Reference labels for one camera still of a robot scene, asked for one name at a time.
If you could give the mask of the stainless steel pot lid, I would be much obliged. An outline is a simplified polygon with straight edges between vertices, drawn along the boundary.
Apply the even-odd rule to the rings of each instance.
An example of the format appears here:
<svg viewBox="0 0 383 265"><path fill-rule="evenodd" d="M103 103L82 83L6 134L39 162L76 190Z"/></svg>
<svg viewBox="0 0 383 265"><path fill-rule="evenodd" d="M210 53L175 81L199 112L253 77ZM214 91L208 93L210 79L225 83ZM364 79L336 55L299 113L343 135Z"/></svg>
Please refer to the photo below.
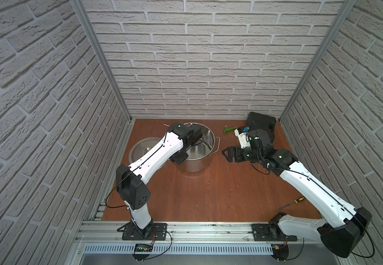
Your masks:
<svg viewBox="0 0 383 265"><path fill-rule="evenodd" d="M149 152L155 145L160 142L161 138L145 138L135 143L128 155L129 164L137 161L147 152Z"/></svg>

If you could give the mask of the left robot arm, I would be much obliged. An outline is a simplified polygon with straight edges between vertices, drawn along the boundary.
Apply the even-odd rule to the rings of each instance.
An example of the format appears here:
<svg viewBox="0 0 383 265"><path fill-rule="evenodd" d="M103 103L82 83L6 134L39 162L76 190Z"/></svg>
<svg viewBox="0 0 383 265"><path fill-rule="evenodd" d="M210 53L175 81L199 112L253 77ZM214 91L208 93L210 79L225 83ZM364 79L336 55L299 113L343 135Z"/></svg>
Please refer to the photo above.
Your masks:
<svg viewBox="0 0 383 265"><path fill-rule="evenodd" d="M188 158L187 151L201 138L199 125L174 123L145 155L117 168L115 190L128 206L131 222L138 229L146 230L152 222L147 206L151 195L147 188L149 180L169 160L181 165Z"/></svg>

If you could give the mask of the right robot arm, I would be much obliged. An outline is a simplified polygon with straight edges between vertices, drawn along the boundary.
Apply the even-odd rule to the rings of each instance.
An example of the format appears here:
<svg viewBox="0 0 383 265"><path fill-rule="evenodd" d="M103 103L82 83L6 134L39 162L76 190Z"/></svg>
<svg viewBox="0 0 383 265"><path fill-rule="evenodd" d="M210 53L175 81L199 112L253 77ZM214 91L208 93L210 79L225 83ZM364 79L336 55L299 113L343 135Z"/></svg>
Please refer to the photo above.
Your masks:
<svg viewBox="0 0 383 265"><path fill-rule="evenodd" d="M278 213L269 224L285 236L318 241L338 257L352 254L364 235L372 215L364 207L355 208L320 182L299 159L286 149L241 148L232 146L222 154L228 162L250 162L292 185L322 215L320 219L298 218Z"/></svg>

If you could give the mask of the green plastic tap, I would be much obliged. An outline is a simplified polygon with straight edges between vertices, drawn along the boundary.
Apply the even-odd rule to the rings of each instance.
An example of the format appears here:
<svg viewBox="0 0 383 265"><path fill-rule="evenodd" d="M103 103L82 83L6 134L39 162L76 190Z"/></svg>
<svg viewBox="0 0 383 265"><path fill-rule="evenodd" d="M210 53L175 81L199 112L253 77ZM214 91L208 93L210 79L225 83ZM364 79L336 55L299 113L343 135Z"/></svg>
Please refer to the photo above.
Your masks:
<svg viewBox="0 0 383 265"><path fill-rule="evenodd" d="M223 129L223 133L226 134L230 131L235 131L237 129L236 126L233 126L233 127L228 127L228 126L225 126L224 129Z"/></svg>

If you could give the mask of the black plastic case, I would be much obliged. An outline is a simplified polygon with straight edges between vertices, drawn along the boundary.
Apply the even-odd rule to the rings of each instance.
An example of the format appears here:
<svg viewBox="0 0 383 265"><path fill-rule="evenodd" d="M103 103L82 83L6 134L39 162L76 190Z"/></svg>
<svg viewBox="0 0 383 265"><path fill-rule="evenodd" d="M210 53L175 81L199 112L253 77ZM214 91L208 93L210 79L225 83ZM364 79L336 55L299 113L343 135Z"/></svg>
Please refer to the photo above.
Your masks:
<svg viewBox="0 0 383 265"><path fill-rule="evenodd" d="M250 112L247 118L247 126L251 129L261 129L268 132L271 142L274 141L276 118L268 115Z"/></svg>

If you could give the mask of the right controller board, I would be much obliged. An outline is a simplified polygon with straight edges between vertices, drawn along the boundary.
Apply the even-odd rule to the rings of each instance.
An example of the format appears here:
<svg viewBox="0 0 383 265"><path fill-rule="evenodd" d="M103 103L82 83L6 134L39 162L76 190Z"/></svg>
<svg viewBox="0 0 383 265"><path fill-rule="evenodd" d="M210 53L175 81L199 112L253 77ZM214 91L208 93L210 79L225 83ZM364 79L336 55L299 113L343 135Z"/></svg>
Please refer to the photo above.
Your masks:
<svg viewBox="0 0 383 265"><path fill-rule="evenodd" d="M277 261L286 261L289 257L289 246L288 245L274 245L272 247L272 257Z"/></svg>

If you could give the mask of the controller board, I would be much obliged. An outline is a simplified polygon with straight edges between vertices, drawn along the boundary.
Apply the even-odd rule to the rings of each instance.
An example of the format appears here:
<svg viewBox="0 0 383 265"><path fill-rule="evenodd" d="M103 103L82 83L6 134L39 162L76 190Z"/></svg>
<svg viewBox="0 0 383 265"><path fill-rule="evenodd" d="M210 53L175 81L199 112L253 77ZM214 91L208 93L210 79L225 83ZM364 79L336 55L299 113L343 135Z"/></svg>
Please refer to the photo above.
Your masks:
<svg viewBox="0 0 383 265"><path fill-rule="evenodd" d="M153 245L151 244L135 244L133 257L136 261L143 261L150 256L153 252Z"/></svg>
<svg viewBox="0 0 383 265"><path fill-rule="evenodd" d="M289 246L288 245L274 245L272 247L272 257L277 261L286 261L289 257Z"/></svg>

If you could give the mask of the left controller board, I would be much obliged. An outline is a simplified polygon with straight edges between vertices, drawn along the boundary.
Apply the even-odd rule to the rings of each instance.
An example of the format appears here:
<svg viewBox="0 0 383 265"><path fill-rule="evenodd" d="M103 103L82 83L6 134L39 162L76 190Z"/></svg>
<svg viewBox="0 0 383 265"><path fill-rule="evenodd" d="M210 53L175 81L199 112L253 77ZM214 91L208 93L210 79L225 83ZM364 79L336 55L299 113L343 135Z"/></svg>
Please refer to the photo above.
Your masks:
<svg viewBox="0 0 383 265"><path fill-rule="evenodd" d="M136 261L143 261L150 256L153 252L153 245L151 244L135 244L133 257Z"/></svg>

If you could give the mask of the white vent grille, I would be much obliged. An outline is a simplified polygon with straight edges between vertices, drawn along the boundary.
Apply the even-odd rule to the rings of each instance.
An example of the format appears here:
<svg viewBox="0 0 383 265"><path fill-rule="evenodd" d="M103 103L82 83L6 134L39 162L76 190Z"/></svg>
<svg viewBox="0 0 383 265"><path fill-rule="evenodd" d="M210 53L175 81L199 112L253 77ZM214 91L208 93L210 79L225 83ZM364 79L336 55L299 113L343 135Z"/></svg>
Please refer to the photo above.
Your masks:
<svg viewBox="0 0 383 265"><path fill-rule="evenodd" d="M134 243L89 243L84 254L133 254L138 252ZM268 255L273 254L270 244L156 244L151 254L159 255Z"/></svg>

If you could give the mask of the yellow handled screwdriver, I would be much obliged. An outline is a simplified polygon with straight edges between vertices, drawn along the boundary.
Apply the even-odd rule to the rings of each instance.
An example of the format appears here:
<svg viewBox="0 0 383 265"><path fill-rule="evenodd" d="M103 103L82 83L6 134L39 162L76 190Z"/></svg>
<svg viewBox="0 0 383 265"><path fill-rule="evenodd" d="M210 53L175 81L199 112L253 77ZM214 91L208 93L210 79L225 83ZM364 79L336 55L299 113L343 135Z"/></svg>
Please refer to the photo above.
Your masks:
<svg viewBox="0 0 383 265"><path fill-rule="evenodd" d="M303 201L305 201L305 200L306 200L305 197L300 197L300 198L298 198L298 199L293 200L293 201L292 201L291 203L289 203L289 204L286 204L286 205L284 205L284 206L281 206L280 208L278 208L278 210L285 209L285 208L287 208L287 207L289 207L289 206L292 206L292 205L295 205L295 204L299 204L300 202L303 202Z"/></svg>

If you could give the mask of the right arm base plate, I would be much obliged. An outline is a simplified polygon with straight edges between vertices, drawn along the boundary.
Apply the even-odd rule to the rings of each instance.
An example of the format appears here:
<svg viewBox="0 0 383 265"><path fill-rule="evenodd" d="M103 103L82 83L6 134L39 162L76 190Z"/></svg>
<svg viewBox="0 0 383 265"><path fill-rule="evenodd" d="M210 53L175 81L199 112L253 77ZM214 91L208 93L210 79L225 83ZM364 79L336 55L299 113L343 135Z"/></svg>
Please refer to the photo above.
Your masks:
<svg viewBox="0 0 383 265"><path fill-rule="evenodd" d="M268 223L256 223L251 225L254 241L297 241L296 236L286 236L277 225Z"/></svg>

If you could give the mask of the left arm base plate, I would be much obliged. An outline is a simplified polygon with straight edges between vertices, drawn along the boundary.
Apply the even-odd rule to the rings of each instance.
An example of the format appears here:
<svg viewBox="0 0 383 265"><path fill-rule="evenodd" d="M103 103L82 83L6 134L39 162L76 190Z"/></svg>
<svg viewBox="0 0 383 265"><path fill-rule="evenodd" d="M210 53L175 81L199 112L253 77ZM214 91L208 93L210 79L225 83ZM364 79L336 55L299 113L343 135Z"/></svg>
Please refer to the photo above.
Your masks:
<svg viewBox="0 0 383 265"><path fill-rule="evenodd" d="M164 241L167 236L167 223L150 223L144 229L140 229L133 222L128 222L117 229L122 232L124 241Z"/></svg>

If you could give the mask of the aluminium front rail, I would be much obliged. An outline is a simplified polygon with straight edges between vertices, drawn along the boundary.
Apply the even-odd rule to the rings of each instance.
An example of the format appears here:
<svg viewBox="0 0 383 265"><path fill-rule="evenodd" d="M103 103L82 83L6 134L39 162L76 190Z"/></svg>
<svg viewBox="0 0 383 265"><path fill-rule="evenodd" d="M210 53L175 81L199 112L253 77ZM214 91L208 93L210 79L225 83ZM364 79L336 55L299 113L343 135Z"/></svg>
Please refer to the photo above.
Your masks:
<svg viewBox="0 0 383 265"><path fill-rule="evenodd" d="M166 222L167 236L164 241L156 243L184 243L184 244L250 244L255 242L252 234L252 224L249 222ZM114 243L139 242L124 241L122 232L117 229L127 224L127 221L84 221L74 238L75 242ZM266 242L268 244L282 244L284 241Z"/></svg>

